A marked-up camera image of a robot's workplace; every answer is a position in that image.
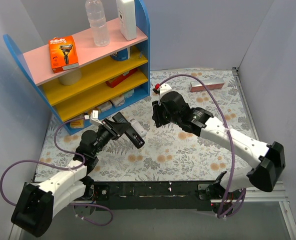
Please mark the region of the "black TV remote control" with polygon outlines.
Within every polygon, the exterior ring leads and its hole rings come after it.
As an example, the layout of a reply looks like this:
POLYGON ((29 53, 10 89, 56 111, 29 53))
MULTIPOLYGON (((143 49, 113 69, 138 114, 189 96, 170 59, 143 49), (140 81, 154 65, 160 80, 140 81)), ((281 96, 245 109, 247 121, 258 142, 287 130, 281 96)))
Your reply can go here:
MULTIPOLYGON (((129 121, 126 120, 126 118, 122 115, 121 112, 118 112, 117 114, 115 114, 112 117, 112 119, 118 123, 128 123, 128 124, 130 123, 129 121)), ((125 135, 128 137, 128 139, 132 142, 132 144, 137 149, 140 149, 141 147, 144 146, 144 143, 145 143, 144 140, 131 125, 125 131, 125 135)))

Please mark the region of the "white remote control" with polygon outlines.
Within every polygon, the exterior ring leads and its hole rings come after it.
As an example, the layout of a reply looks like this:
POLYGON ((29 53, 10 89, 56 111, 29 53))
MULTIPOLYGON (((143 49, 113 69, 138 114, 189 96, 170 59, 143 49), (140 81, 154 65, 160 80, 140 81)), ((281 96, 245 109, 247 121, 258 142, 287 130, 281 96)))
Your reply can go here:
POLYGON ((140 135, 140 137, 144 138, 146 136, 147 131, 135 118, 131 117, 129 123, 131 124, 132 128, 140 135))

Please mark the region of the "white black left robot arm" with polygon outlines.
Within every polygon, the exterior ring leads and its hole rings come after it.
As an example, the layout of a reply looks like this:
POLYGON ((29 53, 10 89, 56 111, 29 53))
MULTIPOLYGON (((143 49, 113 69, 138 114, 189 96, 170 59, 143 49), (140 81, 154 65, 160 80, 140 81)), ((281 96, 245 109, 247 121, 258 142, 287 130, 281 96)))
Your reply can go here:
POLYGON ((110 140, 117 140, 130 127, 127 122, 104 119, 97 131, 87 130, 69 164, 38 185, 26 185, 11 221, 35 237, 42 236, 54 216, 75 199, 89 200, 94 188, 87 176, 98 162, 97 154, 110 140))

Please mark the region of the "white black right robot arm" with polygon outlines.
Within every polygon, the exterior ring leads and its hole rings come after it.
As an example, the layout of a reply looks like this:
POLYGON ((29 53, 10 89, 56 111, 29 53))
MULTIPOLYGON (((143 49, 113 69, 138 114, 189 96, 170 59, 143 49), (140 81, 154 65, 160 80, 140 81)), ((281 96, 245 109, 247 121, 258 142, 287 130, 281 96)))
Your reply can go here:
POLYGON ((153 101, 153 120, 156 126, 174 123, 184 132, 210 140, 244 160, 248 167, 222 172, 210 190, 220 199, 232 192, 256 187, 271 192, 285 168, 284 147, 274 141, 268 144, 250 138, 235 129, 225 128, 222 121, 200 107, 190 107, 182 95, 170 91, 153 101))

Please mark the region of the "white orange soap pack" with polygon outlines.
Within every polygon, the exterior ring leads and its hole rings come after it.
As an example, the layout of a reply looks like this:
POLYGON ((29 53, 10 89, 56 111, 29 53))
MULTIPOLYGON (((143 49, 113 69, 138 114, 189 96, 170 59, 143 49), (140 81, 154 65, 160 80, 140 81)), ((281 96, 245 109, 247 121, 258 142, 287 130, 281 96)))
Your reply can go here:
POLYGON ((125 97, 123 94, 121 94, 119 96, 116 96, 116 97, 110 99, 110 102, 115 108, 117 108, 117 107, 122 106, 125 103, 125 97))

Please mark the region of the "yellow pack on shelf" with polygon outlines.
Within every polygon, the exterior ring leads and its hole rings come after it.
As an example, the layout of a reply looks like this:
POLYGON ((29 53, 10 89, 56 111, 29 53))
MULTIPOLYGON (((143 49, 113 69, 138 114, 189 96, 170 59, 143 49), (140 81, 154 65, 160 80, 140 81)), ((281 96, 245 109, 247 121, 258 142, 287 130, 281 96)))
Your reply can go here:
POLYGON ((81 114, 74 118, 72 122, 70 122, 70 128, 72 129, 82 129, 85 125, 84 114, 81 114))

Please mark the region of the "teal soap pack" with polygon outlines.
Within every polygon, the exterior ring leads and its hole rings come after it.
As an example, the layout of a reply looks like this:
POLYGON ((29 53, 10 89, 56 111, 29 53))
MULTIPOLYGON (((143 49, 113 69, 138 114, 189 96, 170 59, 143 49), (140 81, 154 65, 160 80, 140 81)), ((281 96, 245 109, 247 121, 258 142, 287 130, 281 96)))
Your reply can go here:
POLYGON ((135 89, 128 90, 127 92, 123 93, 124 98, 130 98, 134 94, 135 89))

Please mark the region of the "red silver long box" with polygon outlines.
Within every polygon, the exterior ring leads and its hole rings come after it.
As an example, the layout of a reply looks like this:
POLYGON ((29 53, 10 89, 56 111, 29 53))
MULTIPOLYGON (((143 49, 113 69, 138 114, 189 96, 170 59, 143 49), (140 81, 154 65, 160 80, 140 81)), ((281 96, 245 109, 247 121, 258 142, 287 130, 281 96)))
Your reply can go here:
MULTIPOLYGON (((209 90, 221 89, 225 84, 225 82, 222 78, 205 79, 205 80, 201 80, 201 81, 204 83, 204 85, 209 90)), ((194 81, 190 82, 189 90, 190 90, 190 92, 206 91, 205 87, 198 80, 194 80, 194 81)))

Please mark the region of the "red flat box on shelf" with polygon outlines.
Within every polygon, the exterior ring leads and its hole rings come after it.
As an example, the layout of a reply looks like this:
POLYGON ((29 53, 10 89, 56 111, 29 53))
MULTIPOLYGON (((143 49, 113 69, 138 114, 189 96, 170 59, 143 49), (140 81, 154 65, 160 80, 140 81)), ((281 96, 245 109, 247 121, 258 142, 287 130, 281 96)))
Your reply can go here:
POLYGON ((126 78, 128 78, 129 76, 131 76, 132 74, 134 74, 135 72, 137 72, 137 68, 131 69, 119 76, 116 76, 112 79, 107 80, 105 83, 108 87, 110 88, 114 88, 116 87, 118 84, 120 84, 121 82, 123 82, 126 78))

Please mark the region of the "blue shelf unit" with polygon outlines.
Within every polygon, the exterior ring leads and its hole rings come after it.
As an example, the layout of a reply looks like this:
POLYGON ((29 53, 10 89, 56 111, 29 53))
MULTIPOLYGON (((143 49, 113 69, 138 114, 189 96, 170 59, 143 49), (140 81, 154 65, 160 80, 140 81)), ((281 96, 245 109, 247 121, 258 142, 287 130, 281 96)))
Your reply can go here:
POLYGON ((146 6, 141 0, 135 1, 135 18, 137 37, 130 41, 121 34, 118 18, 107 23, 110 34, 110 43, 107 46, 95 46, 89 29, 73 35, 82 77, 71 86, 64 86, 58 80, 58 77, 71 70, 53 73, 48 45, 23 53, 8 34, 3 39, 24 76, 62 123, 131 89, 135 89, 134 94, 125 100, 123 107, 149 96, 150 22, 146 6), (131 56, 128 60, 116 61, 110 57, 111 54, 129 47, 131 56), (107 80, 134 68, 138 69, 137 72, 116 87, 106 85, 107 80))

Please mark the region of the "blue white cylindrical can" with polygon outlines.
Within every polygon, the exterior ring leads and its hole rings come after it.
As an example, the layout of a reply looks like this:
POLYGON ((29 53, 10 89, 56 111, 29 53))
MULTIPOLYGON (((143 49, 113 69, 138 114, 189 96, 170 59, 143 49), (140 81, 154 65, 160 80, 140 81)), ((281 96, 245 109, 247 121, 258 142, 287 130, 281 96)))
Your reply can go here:
POLYGON ((119 61, 119 62, 128 60, 130 58, 130 56, 131 56, 131 48, 130 47, 125 48, 120 51, 117 51, 117 52, 110 55, 110 57, 113 60, 119 61))

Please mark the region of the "beige cylindrical container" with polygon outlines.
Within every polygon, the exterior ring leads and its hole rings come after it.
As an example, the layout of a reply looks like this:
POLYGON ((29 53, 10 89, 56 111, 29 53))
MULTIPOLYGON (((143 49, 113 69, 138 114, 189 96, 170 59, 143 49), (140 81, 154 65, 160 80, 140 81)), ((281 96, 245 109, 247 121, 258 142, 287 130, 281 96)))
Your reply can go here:
POLYGON ((82 77, 82 72, 79 68, 65 75, 58 77, 59 83, 64 86, 71 86, 77 83, 82 77))

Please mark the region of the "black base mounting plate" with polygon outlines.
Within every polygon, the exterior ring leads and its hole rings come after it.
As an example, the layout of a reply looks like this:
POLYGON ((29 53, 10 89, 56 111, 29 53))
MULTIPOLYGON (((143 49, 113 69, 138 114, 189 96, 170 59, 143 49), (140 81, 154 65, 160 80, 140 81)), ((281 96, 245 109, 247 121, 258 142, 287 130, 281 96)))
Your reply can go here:
POLYGON ((94 201, 111 210, 217 211, 225 189, 219 181, 94 181, 81 179, 86 187, 79 201, 94 201))

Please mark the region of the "orange razor box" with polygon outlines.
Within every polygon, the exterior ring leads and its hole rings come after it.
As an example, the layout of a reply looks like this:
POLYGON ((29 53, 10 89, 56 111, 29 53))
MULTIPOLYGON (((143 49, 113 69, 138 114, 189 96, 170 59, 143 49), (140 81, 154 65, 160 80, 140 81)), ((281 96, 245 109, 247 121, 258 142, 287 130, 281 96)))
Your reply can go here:
POLYGON ((53 73, 79 67, 76 45, 71 35, 55 37, 48 41, 53 73))

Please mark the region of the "white plastic bottle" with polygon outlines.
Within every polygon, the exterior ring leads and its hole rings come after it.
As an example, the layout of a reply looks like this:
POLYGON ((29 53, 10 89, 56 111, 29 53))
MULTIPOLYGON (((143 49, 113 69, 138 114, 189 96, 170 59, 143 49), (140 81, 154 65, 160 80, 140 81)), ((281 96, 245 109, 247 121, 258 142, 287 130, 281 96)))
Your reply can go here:
POLYGON ((134 0, 116 0, 120 20, 120 31, 124 38, 131 41, 137 37, 134 0))

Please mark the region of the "clear plastic water bottle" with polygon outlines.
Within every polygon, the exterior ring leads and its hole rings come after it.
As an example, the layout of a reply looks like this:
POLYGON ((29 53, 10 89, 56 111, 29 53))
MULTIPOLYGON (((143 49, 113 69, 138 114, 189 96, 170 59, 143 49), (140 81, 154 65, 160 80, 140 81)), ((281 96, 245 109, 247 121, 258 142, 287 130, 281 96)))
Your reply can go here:
POLYGON ((107 46, 110 43, 110 37, 102 2, 87 0, 85 8, 95 45, 98 47, 107 46))

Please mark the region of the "aluminium table edge rail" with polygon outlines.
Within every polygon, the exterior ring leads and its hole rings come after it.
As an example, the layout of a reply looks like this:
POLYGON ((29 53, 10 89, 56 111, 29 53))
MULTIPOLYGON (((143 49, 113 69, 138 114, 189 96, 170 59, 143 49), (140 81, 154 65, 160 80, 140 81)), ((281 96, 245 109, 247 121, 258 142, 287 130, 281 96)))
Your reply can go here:
POLYGON ((256 140, 259 140, 259 136, 257 134, 256 128, 255 128, 255 125, 254 125, 252 114, 250 112, 250 108, 248 106, 244 91, 242 89, 241 80, 240 80, 240 77, 239 77, 239 74, 238 74, 239 73, 238 72, 238 67, 233 67, 231 69, 231 71, 233 73, 233 77, 234 77, 234 80, 236 82, 236 85, 237 85, 237 88, 238 88, 238 91, 239 91, 239 94, 240 94, 240 97, 241 97, 241 101, 242 101, 242 104, 243 104, 243 108, 245 110, 245 114, 246 114, 247 119, 248 119, 249 124, 250 124, 251 132, 254 135, 254 138, 256 140))

